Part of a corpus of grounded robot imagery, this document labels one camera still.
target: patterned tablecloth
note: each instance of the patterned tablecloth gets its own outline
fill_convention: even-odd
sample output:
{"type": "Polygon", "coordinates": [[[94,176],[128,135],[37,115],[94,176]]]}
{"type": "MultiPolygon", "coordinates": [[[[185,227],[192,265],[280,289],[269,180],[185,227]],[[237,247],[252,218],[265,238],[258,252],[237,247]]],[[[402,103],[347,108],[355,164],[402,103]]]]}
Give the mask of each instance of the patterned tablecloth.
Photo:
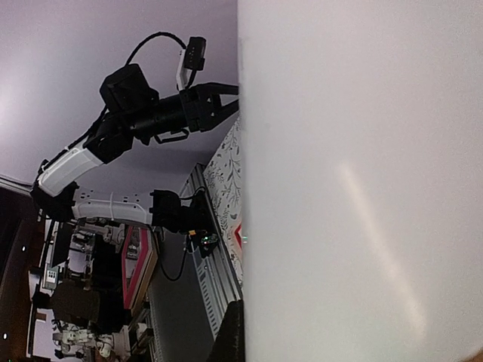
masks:
{"type": "Polygon", "coordinates": [[[238,119],[205,169],[204,177],[235,273],[242,284],[242,153],[238,119]]]}

